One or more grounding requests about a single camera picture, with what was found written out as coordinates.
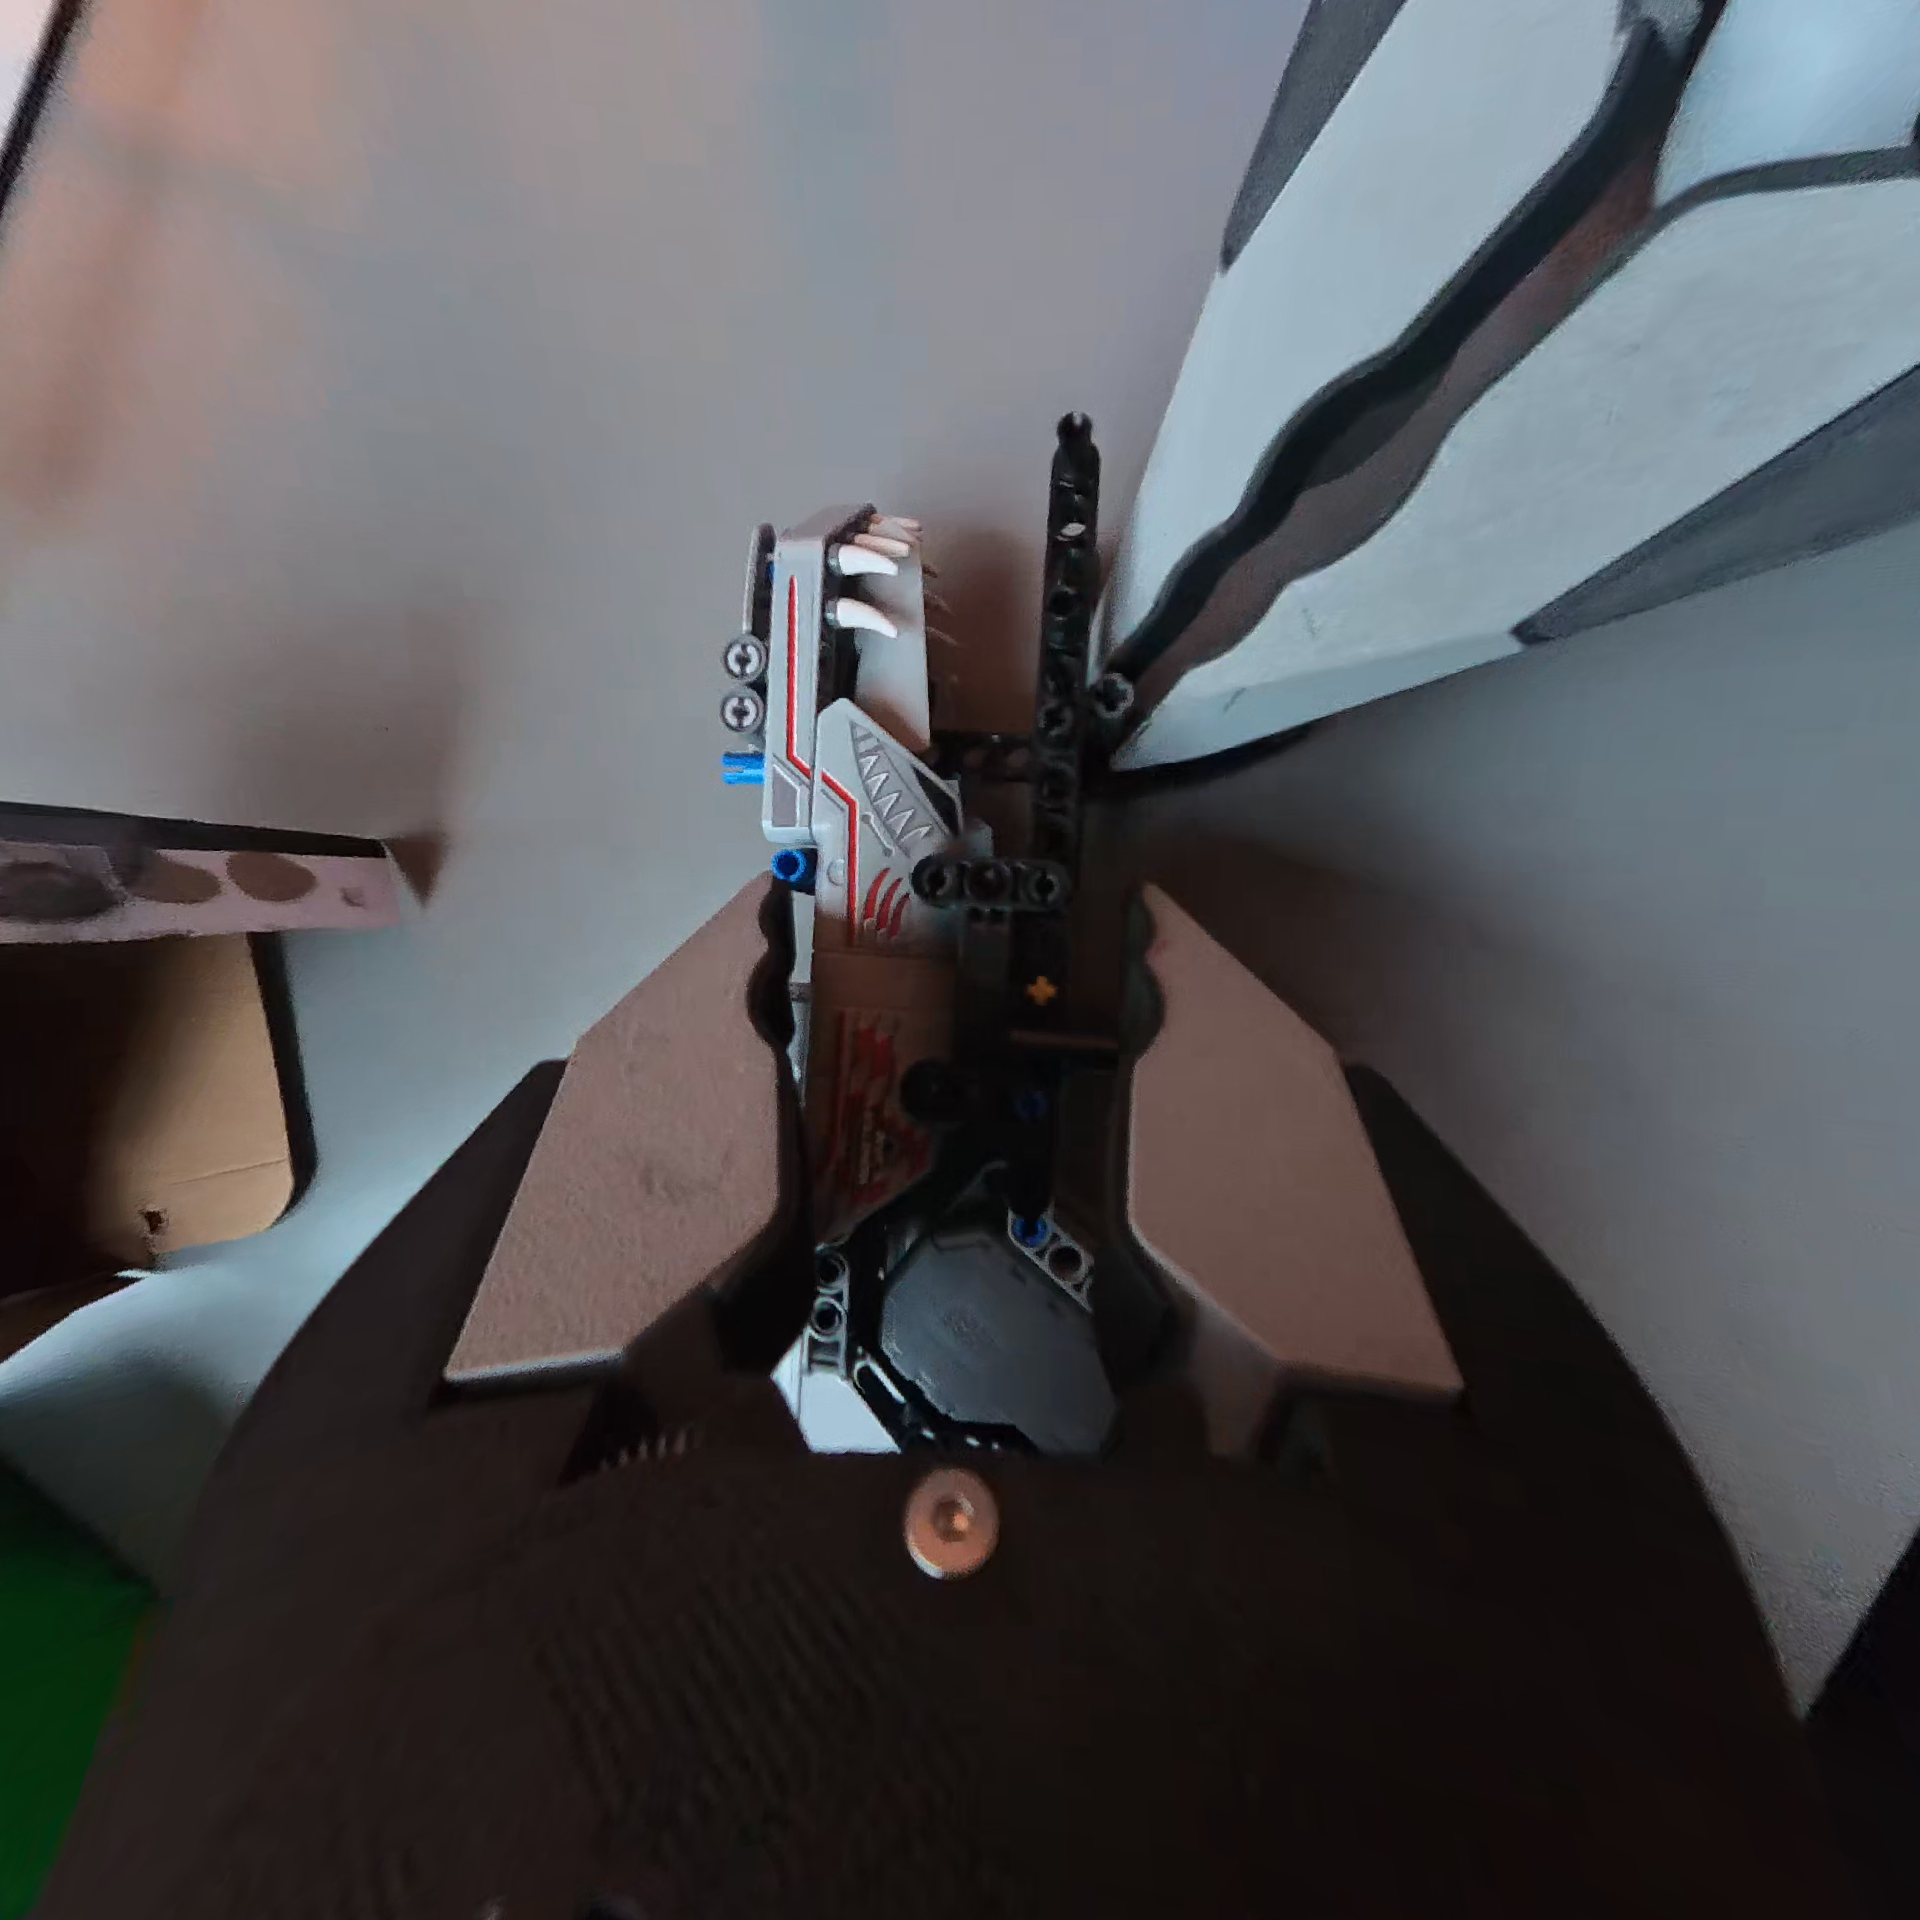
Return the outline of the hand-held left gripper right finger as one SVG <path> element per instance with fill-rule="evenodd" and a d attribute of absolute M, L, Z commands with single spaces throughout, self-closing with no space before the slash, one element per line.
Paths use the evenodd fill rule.
<path fill-rule="evenodd" d="M 1337 1051 L 1153 882 L 1126 913 L 1114 1146 L 1114 1238 L 1166 1313 L 1141 1385 L 1208 1453 L 1262 1452 L 1300 1394 L 1460 1402 Z"/>

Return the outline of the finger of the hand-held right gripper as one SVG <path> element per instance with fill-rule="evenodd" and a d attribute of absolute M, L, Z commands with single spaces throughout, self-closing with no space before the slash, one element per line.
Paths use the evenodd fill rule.
<path fill-rule="evenodd" d="M 1311 4 L 1120 541 L 1142 667 L 1446 328 L 1641 54 L 1621 4 Z"/>
<path fill-rule="evenodd" d="M 1916 4 L 1621 4 L 1639 59 L 1446 328 L 1142 667 L 1120 770 L 1916 515 Z"/>

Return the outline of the dark cardboard lego box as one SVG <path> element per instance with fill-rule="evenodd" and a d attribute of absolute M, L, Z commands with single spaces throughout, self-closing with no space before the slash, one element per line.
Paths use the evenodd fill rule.
<path fill-rule="evenodd" d="M 1 1358 L 310 1185 L 284 942 L 425 899 L 433 838 L 1 805 Z"/>

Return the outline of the green plastic bin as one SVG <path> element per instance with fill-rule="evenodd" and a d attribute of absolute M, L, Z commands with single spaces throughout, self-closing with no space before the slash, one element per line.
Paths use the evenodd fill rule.
<path fill-rule="evenodd" d="M 1 1470 L 5 1918 L 40 1894 L 152 1610 L 138 1573 Z"/>

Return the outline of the grey red lego vehicle model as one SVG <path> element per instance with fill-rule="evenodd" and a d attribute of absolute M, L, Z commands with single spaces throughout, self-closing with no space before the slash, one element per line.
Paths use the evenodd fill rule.
<path fill-rule="evenodd" d="M 937 721 L 924 530 L 873 504 L 758 525 L 724 651 L 724 782 L 756 789 L 807 928 L 800 1365 L 900 1450 L 1086 1459 L 1118 1421 L 1062 1200 L 1078 1088 L 1120 1059 L 1072 989 L 1088 778 L 1134 700 L 1088 669 L 1098 474 L 1062 417 L 1021 731 Z"/>

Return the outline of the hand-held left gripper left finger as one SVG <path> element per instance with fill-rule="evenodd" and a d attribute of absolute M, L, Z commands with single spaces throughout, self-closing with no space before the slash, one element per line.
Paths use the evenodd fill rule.
<path fill-rule="evenodd" d="M 612 1365 L 772 1252 L 801 1197 L 793 896 L 750 881 L 582 1032 L 448 1380 Z"/>

